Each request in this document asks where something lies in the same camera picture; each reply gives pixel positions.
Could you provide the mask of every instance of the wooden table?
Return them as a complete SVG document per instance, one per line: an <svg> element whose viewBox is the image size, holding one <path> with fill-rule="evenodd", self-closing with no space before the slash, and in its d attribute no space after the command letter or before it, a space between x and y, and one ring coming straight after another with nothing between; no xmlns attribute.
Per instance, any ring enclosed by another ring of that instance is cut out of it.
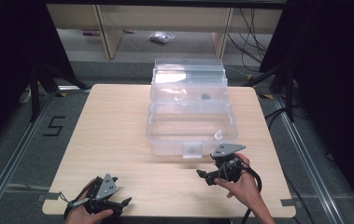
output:
<svg viewBox="0 0 354 224"><path fill-rule="evenodd" d="M119 192L110 201L120 203L133 197L123 209L126 217L241 217L247 208L236 198L227 199L227 190L208 186L196 169L214 171L209 156L182 159L182 156L153 155L146 139L149 85L95 85L82 110L78 124L51 185L73 200L98 175L116 176ZM279 160L268 132L255 91L230 87L239 131L241 152L262 179L262 196L273 217L293 217L291 200ZM64 213L66 203L46 200L43 212Z"/></svg>

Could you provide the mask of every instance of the finger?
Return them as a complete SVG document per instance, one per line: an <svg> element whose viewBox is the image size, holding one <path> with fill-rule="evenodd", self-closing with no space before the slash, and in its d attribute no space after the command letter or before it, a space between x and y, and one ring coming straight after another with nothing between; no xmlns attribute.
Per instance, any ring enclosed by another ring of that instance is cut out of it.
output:
<svg viewBox="0 0 354 224"><path fill-rule="evenodd" d="M228 182L227 180L225 179L222 179L222 178L215 178L214 179L214 183L216 183L217 185L221 186L221 187L224 187L228 190L230 190L230 188L232 187L232 183L231 182Z"/></svg>
<svg viewBox="0 0 354 224"><path fill-rule="evenodd" d="M113 214L113 210L112 209L107 209L104 210L100 213L97 213L95 215L92 215L92 220L94 222L98 222L101 221L102 219L106 218L106 217L110 217Z"/></svg>
<svg viewBox="0 0 354 224"><path fill-rule="evenodd" d="M87 188L94 180L95 180L95 179L92 179L92 180L84 187L84 189ZM89 191L89 190L86 189L86 191L84 191L84 193L80 196L79 199L82 200L82 199L86 198L86 195L87 195L87 192L88 192L88 191Z"/></svg>
<svg viewBox="0 0 354 224"><path fill-rule="evenodd" d="M232 198L234 196L234 194L232 194L230 191L229 193L226 195L227 198Z"/></svg>
<svg viewBox="0 0 354 224"><path fill-rule="evenodd" d="M247 165L249 165L249 159L248 159L246 156L244 156L244 155L241 154L241 153L234 153L234 155L235 155L236 157L238 157L241 161L243 161L244 163L246 163Z"/></svg>

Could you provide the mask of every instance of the floor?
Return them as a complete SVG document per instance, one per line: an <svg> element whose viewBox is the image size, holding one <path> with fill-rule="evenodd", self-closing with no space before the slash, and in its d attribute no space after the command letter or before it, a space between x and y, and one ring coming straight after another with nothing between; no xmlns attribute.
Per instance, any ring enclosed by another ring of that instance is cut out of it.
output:
<svg viewBox="0 0 354 224"><path fill-rule="evenodd" d="M131 69L125 64L137 63L137 69L143 67L150 71L156 58L215 58L210 34L172 32L171 42L159 44L149 40L155 31L132 31L124 34L115 58L106 58L99 36L83 35L80 30L59 30L64 48L77 76L82 79L100 78L98 74L111 73L109 66L118 66L119 71ZM255 47L251 37L245 50L255 57L252 59L236 48L231 39L240 47L245 45L247 35L231 34L222 59L229 74L238 75L248 80L249 75L257 76L258 62L262 52ZM257 35L256 39L264 49L270 42L270 35ZM94 73L94 67L101 71ZM259 95L266 95L271 78L255 88ZM0 179L6 185L0 197L0 223L62 223L59 216L46 216L41 212L41 205L49 191L57 164L64 154L74 125L78 120L88 93L70 93L67 97L43 95L43 102L51 108L43 114L37 125L29 123L29 104L21 104L10 115L9 122L0 132L0 176L10 172L8 179ZM275 99L259 99L264 115L283 107L282 95L272 95ZM337 165L325 157L326 147L317 135L302 108L293 111L296 120L290 123L285 114L268 121L285 177L289 182L291 196L296 202L295 218L277 218L277 223L354 223L354 193L349 188ZM63 123L63 134L46 138L50 121L57 115L67 115ZM10 158L18 158L10 164ZM256 223L250 218L248 223Z"/></svg>

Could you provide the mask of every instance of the transparent plastic box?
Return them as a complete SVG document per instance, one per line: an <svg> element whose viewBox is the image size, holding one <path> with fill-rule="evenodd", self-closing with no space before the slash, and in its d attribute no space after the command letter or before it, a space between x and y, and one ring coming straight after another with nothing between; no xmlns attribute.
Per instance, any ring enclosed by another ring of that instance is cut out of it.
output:
<svg viewBox="0 0 354 224"><path fill-rule="evenodd" d="M147 138L156 155L201 158L238 131L220 60L156 60Z"/></svg>

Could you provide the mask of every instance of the black cable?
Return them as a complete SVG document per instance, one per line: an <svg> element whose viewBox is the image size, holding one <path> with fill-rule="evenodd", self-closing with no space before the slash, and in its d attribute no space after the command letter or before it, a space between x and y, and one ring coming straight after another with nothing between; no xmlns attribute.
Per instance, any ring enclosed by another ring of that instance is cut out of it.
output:
<svg viewBox="0 0 354 224"><path fill-rule="evenodd" d="M266 48L264 45L262 45L262 44L258 41L258 39L256 38L256 34L255 34L255 31L254 31L254 29L255 29L255 28L254 28L254 27L255 27L255 25L254 25L255 9L254 9L254 8L251 9L251 25L248 24L248 21L247 21L246 17L244 16L244 13L243 13L242 8L240 8L240 13L241 13L241 16L242 16L243 19L244 19L244 22L246 23L247 28L248 28L247 41L248 41L249 34L251 34L252 37L253 37L253 39L255 40L255 43L256 43L256 46L254 46L254 47L259 48L259 49L261 49L261 47L262 47L262 48L264 48L265 50L267 50L267 48Z"/></svg>
<svg viewBox="0 0 354 224"><path fill-rule="evenodd" d="M295 220L296 223L300 224L300 221L296 217L293 217L293 220Z"/></svg>
<svg viewBox="0 0 354 224"><path fill-rule="evenodd" d="M245 76L245 77L248 76L247 74L244 74L244 73L238 71L237 69L233 69L233 68L230 68L230 67L224 67L224 69L235 71L236 73L238 73L238 74L240 74L240 75L242 75L242 76Z"/></svg>
<svg viewBox="0 0 354 224"><path fill-rule="evenodd" d="M307 215L308 215L308 218L310 218L311 223L314 224L314 223L315 223L315 222L314 222L314 219L313 219L313 217L311 216L311 213L308 211L308 208L307 208L307 206L305 205L305 202L303 201L302 197L300 196L298 190L292 185L292 182L290 181L290 179L289 179L289 178L287 177L287 175L285 174L284 169L282 169L282 173L284 174L285 179L286 179L286 180L288 181L288 183L290 184L290 187L293 189L293 191L295 191L296 196L299 198L299 201L301 202L302 207L303 207L304 210L306 211L306 213L307 213Z"/></svg>
<svg viewBox="0 0 354 224"><path fill-rule="evenodd" d="M261 60L259 60L258 58L256 58L253 54L251 54L251 53L249 53L248 51L246 51L246 50L244 49L244 47L241 48L237 43L235 43L234 40L232 39L232 37L230 36L230 34L227 34L227 36L229 36L230 40L232 41L232 43L234 44L234 46L235 46L238 50L240 50L241 52L247 54L247 56L249 56L250 58L252 58L253 60L255 60L257 63L261 63L261 62L262 62Z"/></svg>
<svg viewBox="0 0 354 224"><path fill-rule="evenodd" d="M251 44L251 43L249 43L249 41L247 40L247 39L245 39L244 37L243 37L243 35L241 35L241 33L238 33L239 35L240 35L240 37L245 41L245 42L247 42L251 47L253 47L253 48L257 48L258 46L255 46L255 45L253 45L253 44Z"/></svg>
<svg viewBox="0 0 354 224"><path fill-rule="evenodd" d="M268 126L268 129L270 130L271 127L272 127L272 124L273 124L273 121L276 119L276 117L278 117L278 115L280 115L282 112L284 112L284 110L281 110L281 111L278 111L274 116L273 118L270 120L270 123L269 123L269 126Z"/></svg>
<svg viewBox="0 0 354 224"><path fill-rule="evenodd" d="M264 116L264 119L268 119L268 118L272 117L275 113L277 113L279 111L283 112L283 111L285 111L285 108L278 109L278 110L272 112L271 114Z"/></svg>
<svg viewBox="0 0 354 224"><path fill-rule="evenodd" d="M258 53L259 53L259 56L261 57L261 59L263 60L263 56L264 56L264 53L262 51L262 49L260 48L260 43L258 41L258 39L256 38L256 32L255 32L255 22L254 22L254 19L255 19L255 8L252 8L251 9L251 32L252 32L252 36L255 40L255 43L256 43L256 46L257 46L257 50L258 50Z"/></svg>
<svg viewBox="0 0 354 224"><path fill-rule="evenodd" d="M77 202L80 197L84 194L84 192L86 192L86 190L88 190L89 188L91 188L95 183L95 181L91 182L89 185L87 185L86 187L83 188L83 190L81 191L81 193L76 197L76 199L73 201L73 203Z"/></svg>
<svg viewBox="0 0 354 224"><path fill-rule="evenodd" d="M249 53L248 51L246 51L245 49L242 49L237 43L234 42L234 40L232 39L232 37L230 36L230 34L227 34L227 36L229 36L230 40L232 41L232 43L234 44L234 46L240 50L242 53L241 53L241 62L242 64L244 65L244 67L248 70L248 71L251 71L251 72L259 72L259 71L256 71L256 70L252 70L250 68L247 67L247 65L244 63L244 54L247 54L247 56L249 56L250 58L252 58L253 60L255 60L257 63L262 63L261 61L259 61L259 59L257 59L255 56L253 56L251 53Z"/></svg>
<svg viewBox="0 0 354 224"><path fill-rule="evenodd" d="M258 185L258 190L259 190L259 192L261 192L262 191L261 177L254 170L252 170L252 168L248 164L246 164L246 163L244 163L244 164L248 167L248 168L245 168L245 170L256 179L256 183ZM245 224L247 222L250 213L251 213L251 210L248 209L246 214L243 217L243 220L241 220L241 224Z"/></svg>

